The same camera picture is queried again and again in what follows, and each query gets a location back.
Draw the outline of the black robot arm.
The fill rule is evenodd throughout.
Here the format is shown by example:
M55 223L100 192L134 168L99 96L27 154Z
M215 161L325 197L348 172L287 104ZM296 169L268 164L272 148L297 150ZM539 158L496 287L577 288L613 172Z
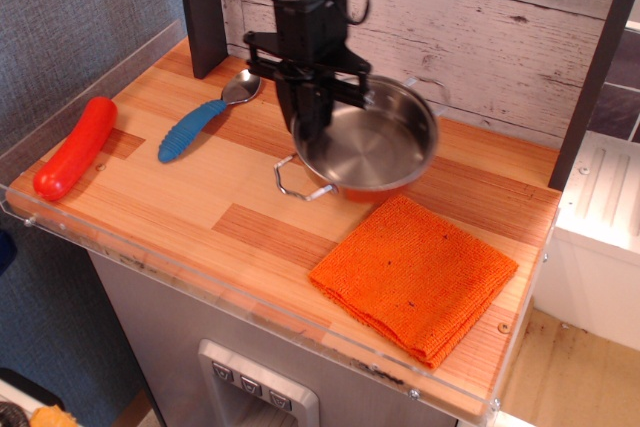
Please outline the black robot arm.
M289 131L309 141L331 123L337 102L363 107L370 64L347 46L349 29L366 20L348 0L271 0L274 32L248 32L251 73L274 81Z

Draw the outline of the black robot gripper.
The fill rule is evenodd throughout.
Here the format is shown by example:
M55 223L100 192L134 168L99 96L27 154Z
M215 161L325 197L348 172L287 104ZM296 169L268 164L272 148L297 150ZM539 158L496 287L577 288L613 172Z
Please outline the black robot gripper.
M272 0L274 32L249 31L251 73L275 82L285 126L317 138L330 124L334 101L365 105L370 64L346 46L348 0Z

